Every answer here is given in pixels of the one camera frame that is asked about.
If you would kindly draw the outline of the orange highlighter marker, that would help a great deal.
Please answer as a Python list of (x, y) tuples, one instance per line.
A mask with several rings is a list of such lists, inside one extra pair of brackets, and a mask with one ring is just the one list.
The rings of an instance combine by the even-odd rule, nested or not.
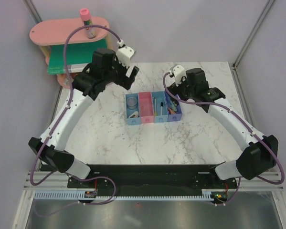
[(178, 113), (178, 110), (174, 110), (174, 109), (172, 109), (170, 107), (168, 107), (168, 110), (169, 110), (170, 114), (177, 114)]

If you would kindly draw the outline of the light blue bin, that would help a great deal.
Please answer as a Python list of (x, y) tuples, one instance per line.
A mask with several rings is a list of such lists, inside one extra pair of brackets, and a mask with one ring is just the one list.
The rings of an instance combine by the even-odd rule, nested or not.
[(164, 91), (151, 93), (154, 106), (154, 123), (165, 123), (168, 121), (168, 110)]
[(140, 125), (138, 93), (126, 94), (126, 122), (128, 125)]

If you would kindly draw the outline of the dark blue plastic bin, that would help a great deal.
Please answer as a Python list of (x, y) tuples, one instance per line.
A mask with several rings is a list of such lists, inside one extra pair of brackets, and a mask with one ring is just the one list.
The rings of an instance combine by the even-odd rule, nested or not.
[(182, 118), (182, 110), (179, 102), (172, 98), (166, 91), (164, 93), (168, 110), (168, 122), (180, 121)]

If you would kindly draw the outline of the yellow capped pen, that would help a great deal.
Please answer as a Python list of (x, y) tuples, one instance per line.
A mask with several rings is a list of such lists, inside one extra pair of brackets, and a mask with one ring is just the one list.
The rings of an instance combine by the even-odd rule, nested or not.
[(156, 98), (153, 98), (154, 100), (154, 116), (157, 116), (157, 100)]

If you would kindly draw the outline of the pink capped bottle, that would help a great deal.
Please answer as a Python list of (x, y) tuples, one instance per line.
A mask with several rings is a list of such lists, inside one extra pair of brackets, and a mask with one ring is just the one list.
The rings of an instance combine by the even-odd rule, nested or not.
[[(81, 18), (84, 26), (93, 24), (92, 23), (92, 17), (91, 17), (90, 12), (87, 8), (80, 9), (79, 14), (80, 14), (80, 18)], [(96, 37), (96, 32), (95, 32), (94, 28), (86, 27), (85, 32), (86, 32), (86, 35), (89, 39), (93, 39)]]

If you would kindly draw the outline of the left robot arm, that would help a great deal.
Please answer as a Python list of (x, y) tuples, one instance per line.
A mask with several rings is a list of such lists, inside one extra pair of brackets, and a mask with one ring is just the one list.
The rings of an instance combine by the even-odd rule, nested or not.
[(68, 153), (65, 148), (68, 139), (87, 108), (96, 100), (110, 83), (130, 89), (135, 80), (138, 67), (130, 67), (135, 50), (124, 46), (117, 51), (100, 48), (94, 51), (89, 63), (73, 80), (69, 98), (46, 131), (38, 138), (29, 140), (29, 147), (37, 158), (53, 169), (78, 178), (83, 187), (91, 187), (95, 176), (90, 167)]

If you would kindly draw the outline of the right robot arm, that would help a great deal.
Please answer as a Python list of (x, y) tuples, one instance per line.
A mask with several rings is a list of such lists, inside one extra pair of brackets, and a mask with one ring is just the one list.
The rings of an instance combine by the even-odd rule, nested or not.
[(178, 102), (194, 104), (215, 118), (234, 138), (242, 153), (238, 159), (223, 162), (209, 175), (212, 187), (221, 187), (227, 179), (243, 177), (251, 180), (276, 165), (278, 140), (258, 131), (234, 111), (225, 94), (217, 87), (211, 88), (201, 68), (185, 70), (174, 65), (165, 76), (175, 82), (165, 87), (171, 98)]

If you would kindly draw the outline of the green eraser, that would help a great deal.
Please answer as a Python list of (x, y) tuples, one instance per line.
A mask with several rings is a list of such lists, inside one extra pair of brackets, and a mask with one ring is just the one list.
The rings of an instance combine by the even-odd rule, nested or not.
[(176, 103), (176, 102), (173, 101), (173, 100), (170, 100), (170, 106), (171, 106), (171, 108), (177, 107), (177, 106), (178, 106), (178, 103)]

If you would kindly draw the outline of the clear round pin jar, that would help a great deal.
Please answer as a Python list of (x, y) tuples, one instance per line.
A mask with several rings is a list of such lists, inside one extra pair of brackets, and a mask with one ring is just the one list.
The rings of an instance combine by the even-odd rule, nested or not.
[(138, 98), (131, 96), (126, 100), (127, 107), (130, 110), (136, 110), (138, 108)]

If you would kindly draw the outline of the black white pen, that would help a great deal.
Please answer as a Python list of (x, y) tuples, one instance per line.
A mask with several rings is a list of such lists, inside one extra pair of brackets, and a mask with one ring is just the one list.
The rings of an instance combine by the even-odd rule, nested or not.
[(160, 103), (160, 116), (163, 116), (163, 102)]

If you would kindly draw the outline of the pink plastic bin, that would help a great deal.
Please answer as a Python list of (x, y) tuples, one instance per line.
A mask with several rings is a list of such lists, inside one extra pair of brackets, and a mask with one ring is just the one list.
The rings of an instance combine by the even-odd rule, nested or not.
[(138, 93), (139, 116), (142, 124), (154, 122), (154, 107), (151, 92)]

